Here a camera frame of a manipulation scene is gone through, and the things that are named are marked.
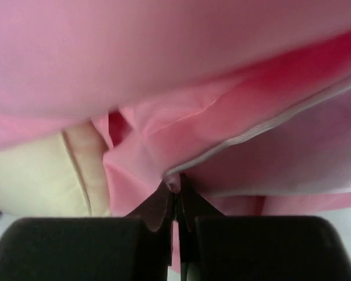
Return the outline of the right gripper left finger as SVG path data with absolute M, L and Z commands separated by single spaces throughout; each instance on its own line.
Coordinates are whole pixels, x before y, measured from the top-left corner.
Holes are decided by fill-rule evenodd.
M 173 193 L 125 217 L 23 218 L 0 239 L 0 280 L 166 280 Z

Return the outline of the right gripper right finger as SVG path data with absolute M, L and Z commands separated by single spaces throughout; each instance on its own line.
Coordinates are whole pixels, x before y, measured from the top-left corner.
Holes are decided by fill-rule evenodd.
M 314 216 L 227 216 L 180 176 L 182 280 L 351 280 L 336 229 Z

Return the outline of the pink satin pillowcase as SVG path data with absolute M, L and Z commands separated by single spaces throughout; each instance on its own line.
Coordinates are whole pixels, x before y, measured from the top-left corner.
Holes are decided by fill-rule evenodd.
M 351 1 L 0 1 L 0 151 L 87 122 L 110 215 L 187 172 L 351 231 Z

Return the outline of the cream pillow with bear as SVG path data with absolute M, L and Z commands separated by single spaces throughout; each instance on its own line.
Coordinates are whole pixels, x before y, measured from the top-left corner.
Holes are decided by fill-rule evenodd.
M 18 216 L 110 215 L 107 145 L 92 122 L 0 151 L 0 211 Z

